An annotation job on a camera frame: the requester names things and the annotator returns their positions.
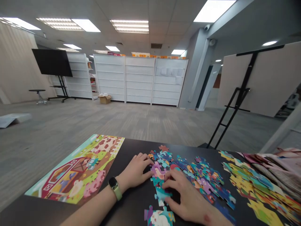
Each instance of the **television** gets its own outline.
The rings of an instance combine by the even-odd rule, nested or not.
[[[65,50],[32,49],[42,74],[73,77]]]

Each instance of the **puzzle piece pile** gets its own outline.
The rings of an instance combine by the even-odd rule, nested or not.
[[[250,202],[248,206],[254,210],[258,219],[268,225],[283,225],[277,214],[263,205],[266,203],[290,222],[301,225],[301,205],[298,202],[285,194],[267,177],[253,170],[249,164],[241,162],[225,151],[219,153],[232,162],[223,162],[224,170],[231,173],[231,183],[237,187],[241,196],[248,198]]]
[[[182,170],[187,179],[204,198],[219,209],[220,212],[235,225],[236,221],[229,214],[228,209],[216,202],[219,197],[225,200],[232,209],[235,208],[234,204],[236,203],[235,198],[222,186],[224,181],[220,173],[211,168],[206,159],[202,157],[196,157],[195,160],[197,163],[190,164],[187,159],[181,158],[179,155],[174,160],[172,153],[169,152],[166,146],[161,145],[159,149],[161,150],[160,152],[151,150],[149,153],[149,157],[155,161],[155,164],[151,166],[151,171],[154,172],[154,175],[150,180],[156,188],[155,199],[158,200],[159,206],[163,207],[164,210],[153,211],[152,206],[150,206],[150,210],[145,210],[144,219],[148,222],[148,225],[172,226],[172,223],[175,222],[173,212],[168,212],[165,206],[165,198],[171,197],[172,194],[161,188],[164,183],[164,175],[170,169]]]

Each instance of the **black tv stand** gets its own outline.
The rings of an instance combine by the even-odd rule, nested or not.
[[[64,103],[64,101],[67,100],[67,99],[69,99],[69,98],[74,98],[76,100],[76,97],[69,97],[68,96],[68,93],[67,93],[67,90],[66,90],[66,86],[65,86],[65,83],[64,83],[64,80],[63,80],[63,76],[58,75],[58,77],[59,77],[59,81],[60,81],[60,86],[51,86],[51,87],[61,88],[64,95],[60,96],[60,97],[49,97],[48,100],[63,98],[62,103]]]

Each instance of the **watch face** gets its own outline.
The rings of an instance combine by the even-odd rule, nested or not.
[[[115,179],[115,177],[109,179],[109,185],[110,187],[115,187],[117,185],[117,180]]]

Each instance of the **hand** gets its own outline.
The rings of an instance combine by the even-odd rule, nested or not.
[[[165,174],[163,189],[176,189],[181,195],[181,204],[167,197],[165,202],[183,220],[203,225],[232,225],[214,206],[205,200],[198,190],[187,180],[182,171],[172,169]]]
[[[122,193],[131,187],[136,187],[142,184],[150,178],[153,175],[153,172],[148,171],[143,174],[143,171],[148,165],[153,164],[154,162],[147,154],[139,153],[138,155],[135,155],[124,171],[116,177]]]

